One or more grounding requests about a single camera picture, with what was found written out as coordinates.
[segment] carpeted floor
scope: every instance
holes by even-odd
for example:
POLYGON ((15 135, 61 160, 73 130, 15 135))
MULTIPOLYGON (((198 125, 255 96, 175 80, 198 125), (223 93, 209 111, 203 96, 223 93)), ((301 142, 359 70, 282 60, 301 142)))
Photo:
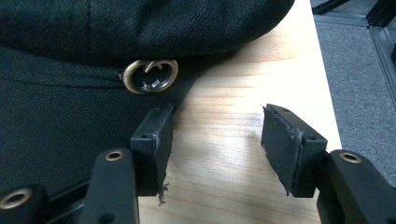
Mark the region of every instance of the carpeted floor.
MULTIPOLYGON (((324 0, 311 0, 312 7, 324 0)), ((376 0, 351 0, 333 13, 367 15, 376 0)), ((396 25, 387 28, 396 42, 396 25)), ((370 30, 316 20, 343 149, 370 159, 396 187, 396 109, 370 30)))

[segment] wooden table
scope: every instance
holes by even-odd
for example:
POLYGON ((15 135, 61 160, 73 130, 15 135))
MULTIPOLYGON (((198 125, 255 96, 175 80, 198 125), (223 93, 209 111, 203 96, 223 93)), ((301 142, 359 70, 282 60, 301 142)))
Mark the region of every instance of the wooden table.
POLYGON ((328 150, 341 148, 307 0, 195 82, 174 116, 166 204, 139 198, 141 223, 320 223, 316 200, 287 197, 265 158, 266 104, 292 110, 328 150))

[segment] metal clasp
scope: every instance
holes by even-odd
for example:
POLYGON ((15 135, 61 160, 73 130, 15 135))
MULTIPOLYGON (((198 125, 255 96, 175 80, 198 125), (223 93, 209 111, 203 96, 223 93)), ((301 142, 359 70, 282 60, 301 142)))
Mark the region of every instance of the metal clasp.
POLYGON ((177 62, 174 60, 159 60, 159 61, 143 61, 138 60, 134 63, 131 63, 123 72, 122 74, 122 82, 124 83, 125 87, 136 94, 146 94, 150 92, 160 92, 164 91, 169 88, 172 83, 175 81, 178 73, 178 65, 177 62), (145 66, 145 73, 148 73, 149 70, 153 67, 158 67, 163 69, 163 64, 168 64, 171 66, 171 74, 167 77, 164 81, 160 81, 157 79, 152 84, 147 84, 143 82, 143 86, 136 86, 133 82, 134 72, 141 66, 145 66))

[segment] black fabric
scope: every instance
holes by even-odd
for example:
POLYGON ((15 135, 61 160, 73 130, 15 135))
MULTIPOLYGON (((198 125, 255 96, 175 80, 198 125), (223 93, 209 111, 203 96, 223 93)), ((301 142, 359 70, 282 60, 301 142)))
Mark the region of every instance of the black fabric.
POLYGON ((0 190, 41 184, 52 194, 88 178, 100 152, 129 147, 152 107, 178 108, 200 74, 273 29, 292 4, 2 1, 0 190), (156 94, 127 91, 119 73, 142 59, 176 60, 175 83, 156 94))
POLYGON ((118 63, 222 52, 269 32, 294 0, 18 0, 0 4, 2 45, 118 63))

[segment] metal ring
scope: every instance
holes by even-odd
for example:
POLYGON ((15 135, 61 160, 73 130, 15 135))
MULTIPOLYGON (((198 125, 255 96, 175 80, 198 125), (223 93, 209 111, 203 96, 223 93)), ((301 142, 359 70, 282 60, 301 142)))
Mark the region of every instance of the metal ring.
POLYGON ((159 61, 143 61, 138 60, 134 63, 131 63, 122 74, 122 82, 125 87, 136 94, 145 94, 150 92, 160 92, 169 88, 172 83, 175 81, 178 73, 178 65, 174 60, 159 60, 159 61), (163 68, 163 64, 168 64, 171 66, 171 74, 166 78, 166 80, 160 82, 157 79, 155 82, 151 84, 146 84, 143 82, 143 86, 136 86, 133 82, 134 72, 141 66, 145 66, 145 73, 148 73, 149 70, 153 67, 163 68))
POLYGON ((361 163, 362 162, 360 157, 358 157, 357 155, 354 155, 352 153, 348 153, 348 152, 340 153, 340 157, 344 161, 349 161, 349 162, 352 162, 352 163, 361 163))
POLYGON ((123 152, 121 150, 114 150, 105 155, 107 161, 117 161, 122 159, 123 152))
POLYGON ((18 207, 21 204, 27 202, 32 196, 31 189, 18 189, 11 193, 9 193, 6 197, 4 197, 0 201, 0 209, 11 209, 14 207, 18 207), (21 196, 18 200, 10 200, 15 196, 21 196))

